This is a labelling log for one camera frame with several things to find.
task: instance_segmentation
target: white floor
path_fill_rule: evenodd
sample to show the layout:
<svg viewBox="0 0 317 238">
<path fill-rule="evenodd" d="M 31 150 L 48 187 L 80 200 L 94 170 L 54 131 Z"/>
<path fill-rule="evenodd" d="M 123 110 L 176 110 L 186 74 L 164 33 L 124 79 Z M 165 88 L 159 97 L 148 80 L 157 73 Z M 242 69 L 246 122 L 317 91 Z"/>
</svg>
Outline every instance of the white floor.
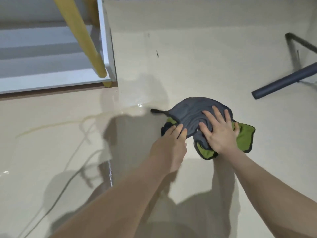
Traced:
<svg viewBox="0 0 317 238">
<path fill-rule="evenodd" d="M 256 127 L 250 157 L 317 201 L 317 90 L 297 83 L 260 100 L 251 95 L 292 71 L 285 33 L 317 44 L 316 0 L 104 5 L 119 88 L 0 101 L 1 238 L 24 237 L 88 160 L 28 237 L 48 236 L 102 180 L 110 186 L 98 164 L 105 171 L 111 160 L 115 184 L 144 159 L 165 121 L 149 108 L 193 96 L 218 100 Z M 303 48 L 299 55 L 305 65 L 312 60 Z M 232 170 L 187 143 L 182 167 L 150 203 L 137 237 L 273 237 Z"/>
</svg>

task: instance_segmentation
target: person's left arm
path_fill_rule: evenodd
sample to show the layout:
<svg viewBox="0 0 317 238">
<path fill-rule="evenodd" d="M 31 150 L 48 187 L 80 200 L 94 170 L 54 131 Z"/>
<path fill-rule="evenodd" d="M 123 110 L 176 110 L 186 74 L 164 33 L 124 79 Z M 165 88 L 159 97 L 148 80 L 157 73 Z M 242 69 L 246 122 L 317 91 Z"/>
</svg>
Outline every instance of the person's left arm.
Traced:
<svg viewBox="0 0 317 238">
<path fill-rule="evenodd" d="M 187 130 L 172 126 L 153 145 L 149 157 L 130 175 L 88 204 L 51 238 L 132 238 L 163 178 L 180 168 Z"/>
</svg>

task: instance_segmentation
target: gray cloth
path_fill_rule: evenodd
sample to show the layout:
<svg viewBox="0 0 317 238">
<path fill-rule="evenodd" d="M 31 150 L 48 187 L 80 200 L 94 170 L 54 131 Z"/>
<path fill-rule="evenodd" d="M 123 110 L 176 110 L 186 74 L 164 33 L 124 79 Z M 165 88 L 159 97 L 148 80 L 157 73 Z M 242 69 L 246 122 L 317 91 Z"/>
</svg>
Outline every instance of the gray cloth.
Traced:
<svg viewBox="0 0 317 238">
<path fill-rule="evenodd" d="M 187 138 L 193 136 L 194 141 L 198 142 L 202 146 L 202 148 L 206 150 L 212 150 L 207 140 L 205 139 L 204 134 L 199 129 L 199 122 L 203 122 L 204 124 L 206 124 L 208 129 L 212 131 L 212 124 L 202 113 L 202 111 L 206 110 L 215 115 L 212 106 L 216 106 L 223 117 L 224 110 L 227 109 L 232 121 L 234 121 L 233 114 L 230 108 L 223 105 L 222 103 L 219 103 L 216 100 L 204 97 L 186 98 L 168 111 L 151 109 L 151 112 L 165 114 L 166 116 L 171 117 L 173 120 L 175 120 L 178 124 L 183 124 L 184 128 L 187 129 Z"/>
</svg>

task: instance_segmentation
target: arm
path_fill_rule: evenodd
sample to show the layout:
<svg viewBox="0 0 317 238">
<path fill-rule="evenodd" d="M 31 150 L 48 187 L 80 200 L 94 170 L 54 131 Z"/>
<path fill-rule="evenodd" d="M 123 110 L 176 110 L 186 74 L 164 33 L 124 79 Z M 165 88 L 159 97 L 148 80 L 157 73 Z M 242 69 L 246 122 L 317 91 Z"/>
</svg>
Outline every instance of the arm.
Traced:
<svg viewBox="0 0 317 238">
<path fill-rule="evenodd" d="M 213 125 L 213 132 L 203 124 L 200 129 L 210 146 L 234 168 L 253 207 L 275 237 L 317 237 L 317 203 L 271 175 L 240 151 L 236 144 L 239 126 L 232 130 L 231 119 L 226 121 L 213 107 L 216 118 L 204 111 Z"/>
<path fill-rule="evenodd" d="M 178 170 L 183 161 L 187 130 L 181 132 L 182 128 L 181 124 L 171 127 L 153 144 L 149 157 L 137 169 L 77 213 L 51 238 L 132 238 L 161 181 Z"/>
</svg>

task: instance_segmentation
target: gray and green cloth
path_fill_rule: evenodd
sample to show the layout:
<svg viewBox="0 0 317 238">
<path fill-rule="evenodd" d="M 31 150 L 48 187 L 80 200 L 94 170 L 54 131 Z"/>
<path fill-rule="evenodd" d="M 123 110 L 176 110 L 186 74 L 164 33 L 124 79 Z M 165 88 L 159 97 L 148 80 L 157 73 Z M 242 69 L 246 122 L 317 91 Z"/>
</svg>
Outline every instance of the gray and green cloth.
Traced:
<svg viewBox="0 0 317 238">
<path fill-rule="evenodd" d="M 208 118 L 202 113 L 202 111 L 206 110 L 215 115 L 212 106 L 216 106 L 223 117 L 224 111 L 225 109 L 227 109 L 232 120 L 232 127 L 234 128 L 235 120 L 233 119 L 231 109 L 223 105 L 222 103 L 210 98 L 186 98 L 168 111 L 151 109 L 151 112 L 154 114 L 165 114 L 168 117 L 166 124 L 161 129 L 162 136 L 171 126 L 183 124 L 183 128 L 187 129 L 186 138 L 193 136 L 194 147 L 198 154 L 203 159 L 210 160 L 216 157 L 218 154 L 215 151 L 213 151 L 210 145 L 208 144 L 204 134 L 199 129 L 199 123 L 203 122 L 204 124 L 206 124 L 208 129 L 212 132 L 212 124 L 210 123 Z M 252 149 L 253 135 L 256 129 L 247 124 L 238 124 L 240 127 L 240 133 L 237 137 L 238 147 L 243 152 L 248 153 Z"/>
</svg>

